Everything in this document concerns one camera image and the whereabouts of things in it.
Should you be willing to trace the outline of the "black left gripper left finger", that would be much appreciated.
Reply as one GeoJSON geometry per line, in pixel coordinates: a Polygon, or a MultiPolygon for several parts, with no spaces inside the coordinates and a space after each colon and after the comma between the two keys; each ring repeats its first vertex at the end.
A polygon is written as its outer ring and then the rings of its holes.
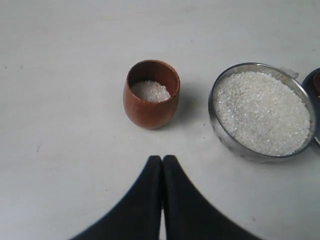
{"type": "Polygon", "coordinates": [[[74,240],[158,240],[163,200],[163,164],[152,155],[125,196],[74,240]]]}

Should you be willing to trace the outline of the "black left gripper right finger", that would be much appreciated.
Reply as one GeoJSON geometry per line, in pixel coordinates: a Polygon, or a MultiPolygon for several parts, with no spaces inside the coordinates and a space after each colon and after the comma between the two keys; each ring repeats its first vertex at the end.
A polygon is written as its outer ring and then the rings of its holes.
{"type": "Polygon", "coordinates": [[[162,160],[163,208],[168,240],[259,240],[218,211],[190,181],[178,159],[162,160]]]}

